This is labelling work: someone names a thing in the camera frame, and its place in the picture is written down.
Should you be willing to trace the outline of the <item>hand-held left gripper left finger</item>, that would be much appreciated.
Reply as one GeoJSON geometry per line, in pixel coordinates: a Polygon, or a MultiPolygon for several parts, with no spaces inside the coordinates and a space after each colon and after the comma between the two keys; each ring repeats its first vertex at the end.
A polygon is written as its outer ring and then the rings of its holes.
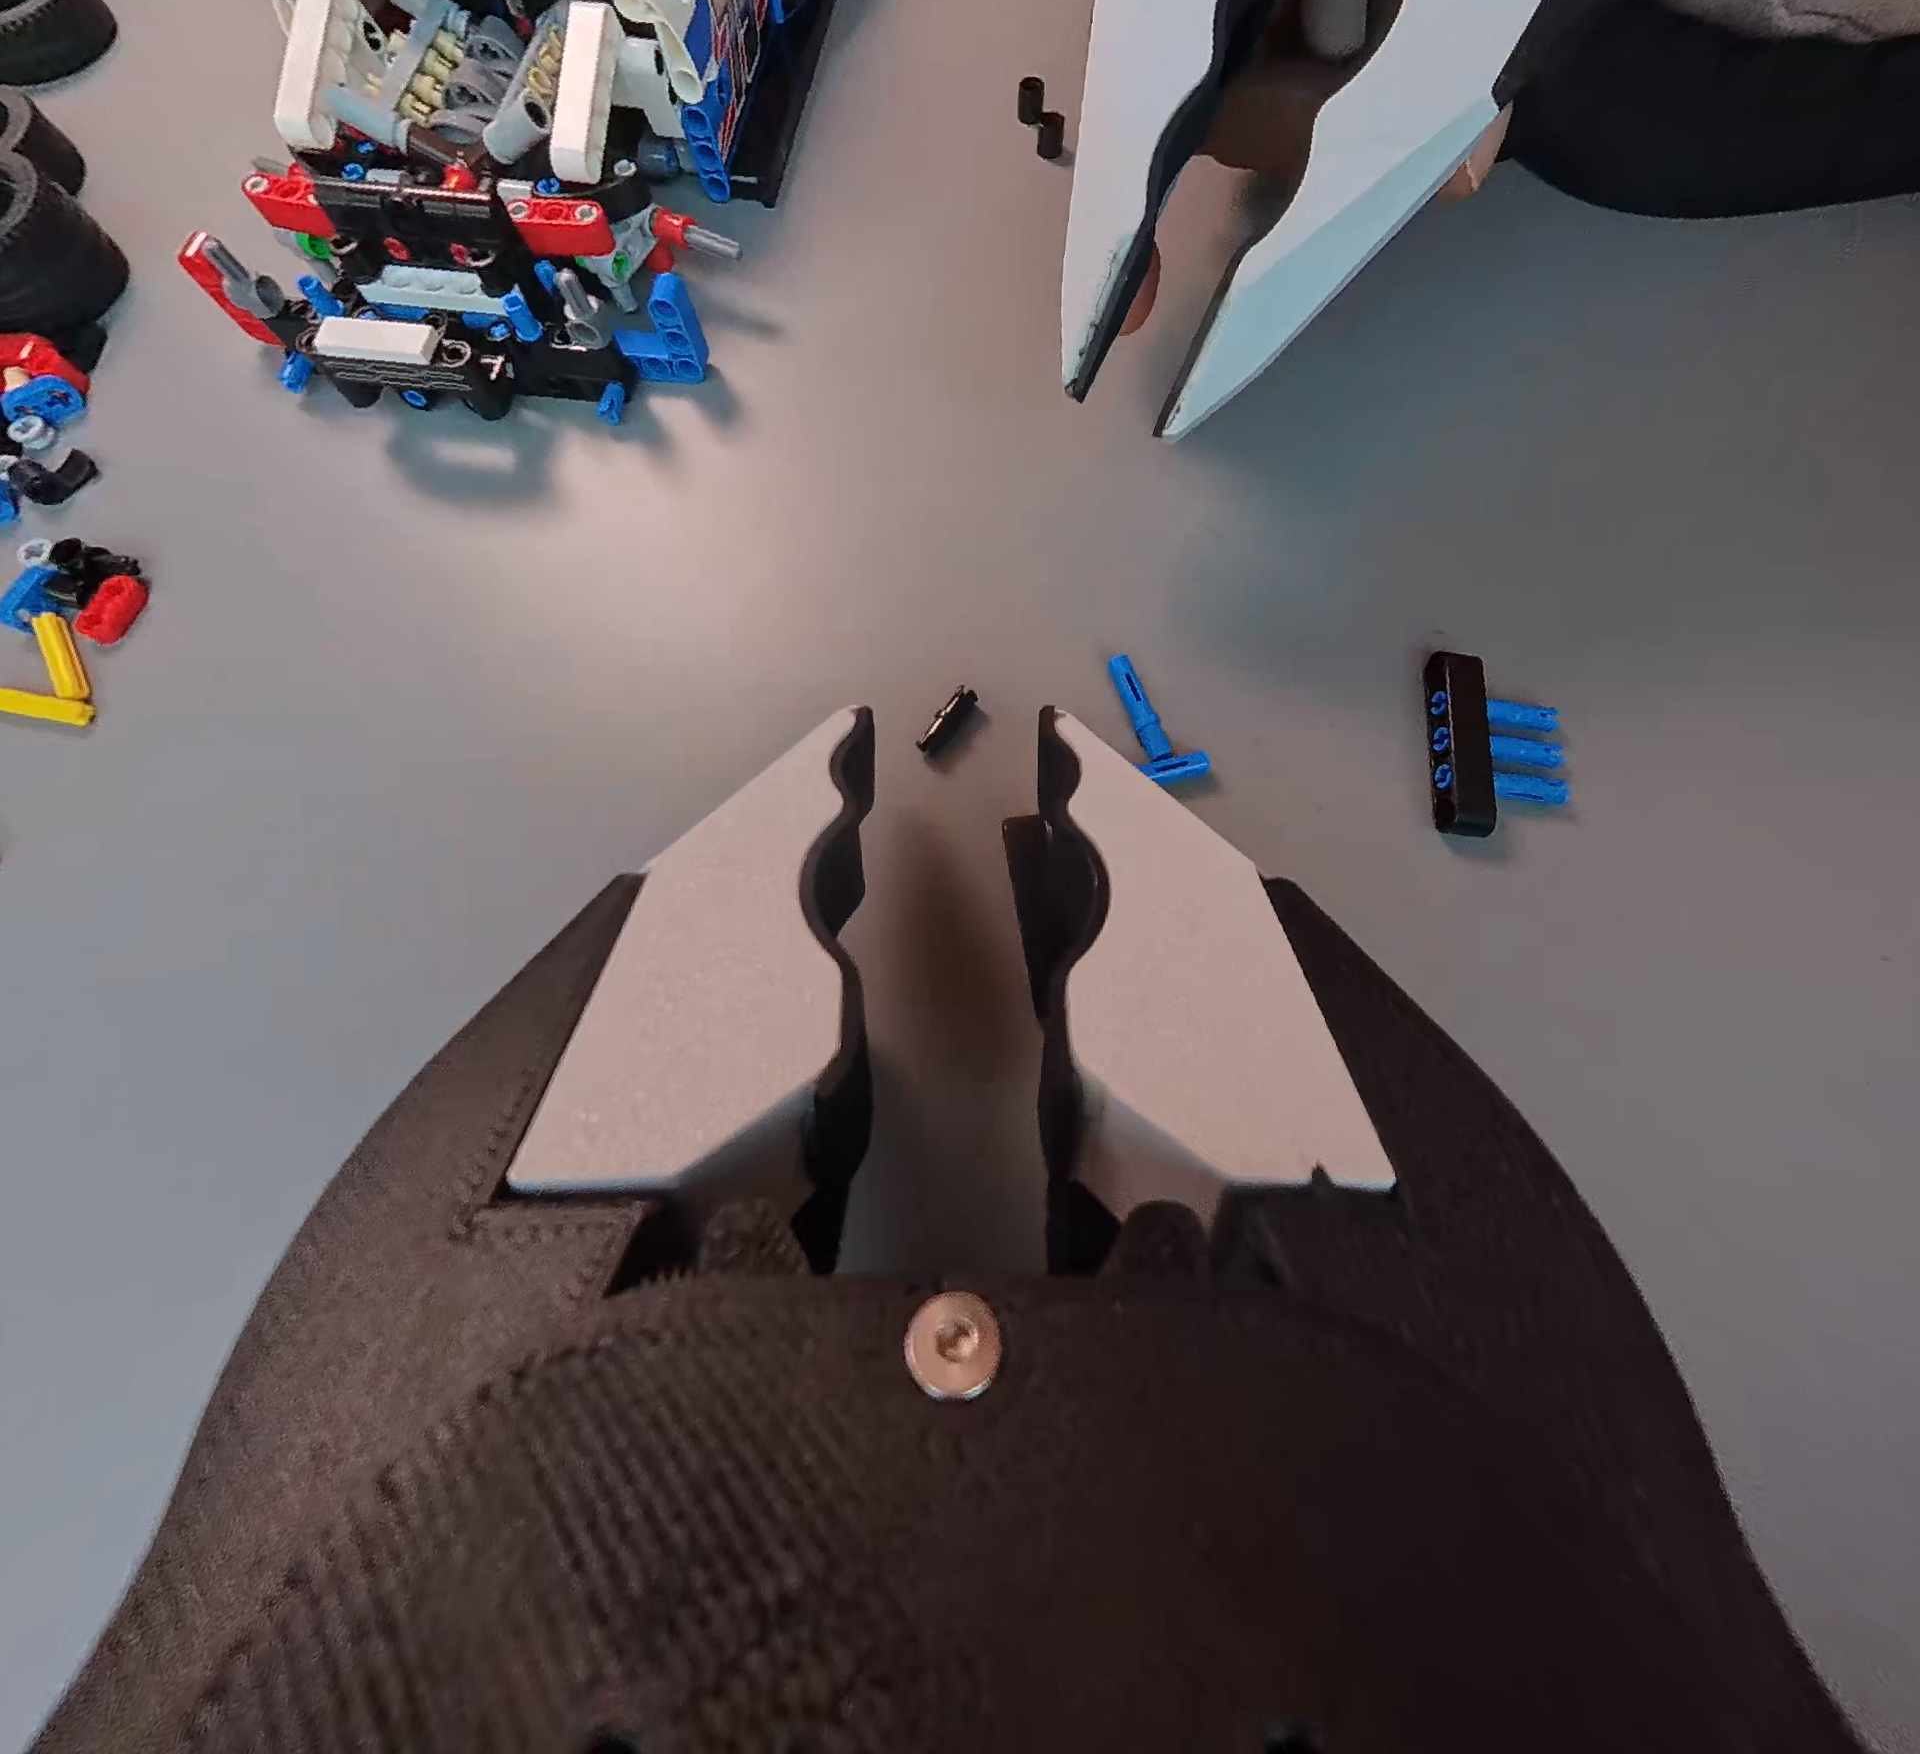
{"type": "Polygon", "coordinates": [[[764,1202],[837,1266],[874,1121],[844,927],[865,883],[874,712],[833,709],[660,849],[505,1165],[516,1197],[764,1202]]]}

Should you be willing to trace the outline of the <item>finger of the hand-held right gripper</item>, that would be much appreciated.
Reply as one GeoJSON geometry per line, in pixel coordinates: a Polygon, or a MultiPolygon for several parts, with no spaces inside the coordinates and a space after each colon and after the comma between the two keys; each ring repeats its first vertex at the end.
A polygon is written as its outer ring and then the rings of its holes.
{"type": "Polygon", "coordinates": [[[1166,197],[1276,2],[1091,2],[1059,297],[1069,399],[1091,392],[1146,278],[1166,197]]]}
{"type": "Polygon", "coordinates": [[[1156,423],[1178,442],[1242,394],[1431,200],[1495,121],[1495,78],[1542,0],[1400,0],[1317,110],[1288,205],[1220,280],[1156,423]]]}

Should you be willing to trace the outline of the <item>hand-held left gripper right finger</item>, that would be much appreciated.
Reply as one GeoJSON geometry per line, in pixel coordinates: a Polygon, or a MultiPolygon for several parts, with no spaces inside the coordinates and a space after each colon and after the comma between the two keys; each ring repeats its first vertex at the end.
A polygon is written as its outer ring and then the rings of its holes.
{"type": "Polygon", "coordinates": [[[1033,1014],[1046,1264],[1141,1210],[1210,1241],[1243,1197],[1398,1174],[1251,857],[1079,718],[1036,732],[1033,1014]]]}

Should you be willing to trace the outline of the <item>short black perforated beam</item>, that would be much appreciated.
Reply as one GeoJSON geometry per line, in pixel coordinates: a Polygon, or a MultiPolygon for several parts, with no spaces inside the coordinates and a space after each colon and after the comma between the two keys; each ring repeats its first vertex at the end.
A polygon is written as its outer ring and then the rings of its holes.
{"type": "Polygon", "coordinates": [[[1484,663],[1434,649],[1423,660],[1421,693],[1431,823],[1448,835],[1488,838],[1498,828],[1498,794],[1484,663]]]}

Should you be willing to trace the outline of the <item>brick-built toy race car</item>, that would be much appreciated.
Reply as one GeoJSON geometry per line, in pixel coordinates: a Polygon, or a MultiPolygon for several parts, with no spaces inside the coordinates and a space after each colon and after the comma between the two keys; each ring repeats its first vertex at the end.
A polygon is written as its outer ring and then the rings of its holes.
{"type": "Polygon", "coordinates": [[[274,0],[285,157],[242,194],[303,270],[203,229],[177,263],[295,395],[617,426],[707,378],[682,263],[739,256],[660,190],[777,203],[833,4],[274,0]]]}

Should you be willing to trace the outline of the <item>person's right hand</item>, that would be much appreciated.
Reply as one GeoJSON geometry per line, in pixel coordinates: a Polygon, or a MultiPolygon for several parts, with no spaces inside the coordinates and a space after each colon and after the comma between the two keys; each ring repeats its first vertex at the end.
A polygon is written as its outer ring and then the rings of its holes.
{"type": "Polygon", "coordinates": [[[1331,20],[1366,22],[1368,16],[1368,0],[1276,0],[1202,148],[1217,166],[1249,172],[1286,196],[1303,172],[1317,113],[1361,66],[1357,50],[1345,56],[1317,50],[1307,8],[1329,8],[1331,20]]]}

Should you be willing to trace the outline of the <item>black chair seat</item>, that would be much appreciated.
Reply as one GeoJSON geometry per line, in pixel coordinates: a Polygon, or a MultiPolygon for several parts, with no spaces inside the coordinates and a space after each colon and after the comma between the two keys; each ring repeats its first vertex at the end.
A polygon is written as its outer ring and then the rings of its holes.
{"type": "Polygon", "coordinates": [[[1661,219],[1910,197],[1918,37],[1747,37],[1618,0],[1517,91],[1500,160],[1661,219]]]}

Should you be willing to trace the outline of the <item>pile of mixed bricks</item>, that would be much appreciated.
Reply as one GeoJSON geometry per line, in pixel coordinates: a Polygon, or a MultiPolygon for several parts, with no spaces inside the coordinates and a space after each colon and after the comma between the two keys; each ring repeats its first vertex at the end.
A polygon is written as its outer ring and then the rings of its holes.
{"type": "Polygon", "coordinates": [[[89,730],[98,706],[85,653],[122,643],[151,597],[135,555],[44,523],[102,476],[98,459],[72,439],[88,407],[84,360],[48,333],[4,329],[2,625],[31,649],[44,677],[35,685],[4,677],[8,723],[89,730]]]}

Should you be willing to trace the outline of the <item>black rubber tire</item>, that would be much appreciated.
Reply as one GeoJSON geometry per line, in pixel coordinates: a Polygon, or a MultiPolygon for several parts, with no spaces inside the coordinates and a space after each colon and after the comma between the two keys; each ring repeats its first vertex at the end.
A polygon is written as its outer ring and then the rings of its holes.
{"type": "Polygon", "coordinates": [[[2,83],[30,88],[74,75],[115,37],[104,0],[2,0],[2,83]]]}
{"type": "Polygon", "coordinates": [[[72,138],[21,88],[2,86],[0,106],[2,153],[27,161],[42,178],[77,197],[85,182],[85,160],[72,138]]]}
{"type": "Polygon", "coordinates": [[[60,182],[2,153],[4,333],[54,338],[95,321],[130,278],[128,256],[60,182]]]}

